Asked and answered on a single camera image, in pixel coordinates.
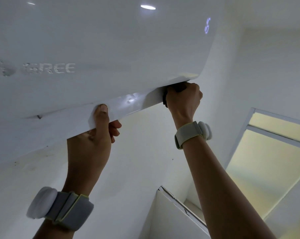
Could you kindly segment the person's left hand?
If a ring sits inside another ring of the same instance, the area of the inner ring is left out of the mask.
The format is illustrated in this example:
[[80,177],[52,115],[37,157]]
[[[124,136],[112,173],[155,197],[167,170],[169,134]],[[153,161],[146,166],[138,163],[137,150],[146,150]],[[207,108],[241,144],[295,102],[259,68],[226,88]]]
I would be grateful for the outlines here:
[[115,120],[109,122],[109,136],[96,136],[94,128],[67,139],[68,172],[63,192],[90,195],[108,162],[121,127],[121,123]]

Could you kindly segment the person's right hand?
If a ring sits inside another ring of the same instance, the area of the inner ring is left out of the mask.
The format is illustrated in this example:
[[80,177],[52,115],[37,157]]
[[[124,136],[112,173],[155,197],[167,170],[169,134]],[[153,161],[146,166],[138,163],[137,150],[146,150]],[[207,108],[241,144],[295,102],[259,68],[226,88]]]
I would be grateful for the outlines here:
[[178,130],[183,125],[193,122],[193,116],[200,105],[200,100],[167,100],[167,105]]

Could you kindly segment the black tool handle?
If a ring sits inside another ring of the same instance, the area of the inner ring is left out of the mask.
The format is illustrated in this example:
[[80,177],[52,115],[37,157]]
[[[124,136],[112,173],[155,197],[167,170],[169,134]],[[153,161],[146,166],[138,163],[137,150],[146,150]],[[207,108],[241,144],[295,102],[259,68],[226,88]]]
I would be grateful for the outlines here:
[[163,104],[165,105],[166,108],[168,108],[167,100],[166,100],[166,97],[167,97],[167,94],[168,94],[168,88],[173,88],[175,90],[175,92],[179,93],[179,92],[182,92],[183,90],[185,90],[187,88],[187,85],[186,85],[187,83],[188,82],[183,81],[183,82],[168,85],[164,88]]

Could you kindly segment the white air conditioner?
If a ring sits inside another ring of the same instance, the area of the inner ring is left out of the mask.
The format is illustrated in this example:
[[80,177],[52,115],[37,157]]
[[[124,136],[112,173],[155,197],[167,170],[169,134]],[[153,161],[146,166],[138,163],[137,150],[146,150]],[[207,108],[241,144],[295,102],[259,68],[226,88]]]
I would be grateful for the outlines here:
[[225,0],[0,0],[0,167],[202,73]]

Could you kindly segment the person's right forearm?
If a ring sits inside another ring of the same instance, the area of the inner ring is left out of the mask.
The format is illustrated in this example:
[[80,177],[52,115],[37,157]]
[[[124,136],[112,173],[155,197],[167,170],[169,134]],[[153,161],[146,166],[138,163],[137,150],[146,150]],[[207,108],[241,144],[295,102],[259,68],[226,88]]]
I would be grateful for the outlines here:
[[182,146],[211,239],[276,239],[202,136]]

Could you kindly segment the person's left forearm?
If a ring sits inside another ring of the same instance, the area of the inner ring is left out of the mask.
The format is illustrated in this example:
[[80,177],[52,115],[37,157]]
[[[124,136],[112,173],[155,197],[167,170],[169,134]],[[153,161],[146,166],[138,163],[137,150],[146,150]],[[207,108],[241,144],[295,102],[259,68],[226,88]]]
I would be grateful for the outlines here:
[[33,239],[73,239],[74,233],[45,219]]

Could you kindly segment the grey right wristband with tracker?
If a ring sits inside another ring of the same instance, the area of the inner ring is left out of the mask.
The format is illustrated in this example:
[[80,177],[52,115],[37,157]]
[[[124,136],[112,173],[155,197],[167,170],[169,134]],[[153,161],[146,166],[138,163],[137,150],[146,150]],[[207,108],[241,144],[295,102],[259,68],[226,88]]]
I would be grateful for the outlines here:
[[202,121],[192,122],[180,127],[175,134],[175,143],[177,149],[183,149],[183,144],[189,139],[201,136],[205,141],[212,139],[210,126]]

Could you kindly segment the grey wristband with tracker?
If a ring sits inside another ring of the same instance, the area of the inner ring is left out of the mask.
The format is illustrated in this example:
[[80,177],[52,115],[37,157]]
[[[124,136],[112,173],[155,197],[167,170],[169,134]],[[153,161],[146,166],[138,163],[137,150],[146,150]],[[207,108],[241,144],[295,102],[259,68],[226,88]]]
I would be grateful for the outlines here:
[[192,122],[180,127],[175,134],[175,143],[177,149],[183,149],[183,144],[189,139],[201,136],[205,141],[212,139],[210,126],[202,121]]
[[74,192],[58,192],[45,186],[31,202],[26,216],[31,219],[52,221],[65,229],[76,232],[86,222],[94,209],[89,197]]

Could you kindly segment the grey left wristband with tracker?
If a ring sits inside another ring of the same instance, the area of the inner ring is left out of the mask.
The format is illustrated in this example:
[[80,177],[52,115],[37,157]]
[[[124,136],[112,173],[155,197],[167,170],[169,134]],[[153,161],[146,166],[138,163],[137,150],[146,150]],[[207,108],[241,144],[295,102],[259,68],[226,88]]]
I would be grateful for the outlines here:
[[52,221],[65,229],[76,232],[86,222],[94,209],[89,197],[74,192],[58,192],[45,186],[31,202],[26,216],[31,219]]

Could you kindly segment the cream window blind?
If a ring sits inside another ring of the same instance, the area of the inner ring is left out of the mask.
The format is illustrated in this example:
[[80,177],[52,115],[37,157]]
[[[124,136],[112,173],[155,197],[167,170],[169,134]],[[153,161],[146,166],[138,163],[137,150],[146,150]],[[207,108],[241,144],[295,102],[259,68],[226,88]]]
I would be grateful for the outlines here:
[[252,109],[226,171],[266,220],[300,186],[300,120]]

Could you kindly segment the white cabinet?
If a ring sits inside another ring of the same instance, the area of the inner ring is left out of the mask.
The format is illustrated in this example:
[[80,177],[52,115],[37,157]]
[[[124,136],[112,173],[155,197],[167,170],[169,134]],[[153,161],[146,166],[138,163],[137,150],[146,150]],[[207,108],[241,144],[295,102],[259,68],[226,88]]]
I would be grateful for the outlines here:
[[199,216],[160,186],[138,239],[211,239],[203,214],[196,209]]

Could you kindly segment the white window frame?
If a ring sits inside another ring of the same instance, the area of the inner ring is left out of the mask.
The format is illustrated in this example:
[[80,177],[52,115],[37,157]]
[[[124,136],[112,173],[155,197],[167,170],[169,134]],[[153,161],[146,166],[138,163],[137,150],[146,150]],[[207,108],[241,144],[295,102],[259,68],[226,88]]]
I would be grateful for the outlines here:
[[251,108],[226,171],[278,239],[300,239],[300,120]]

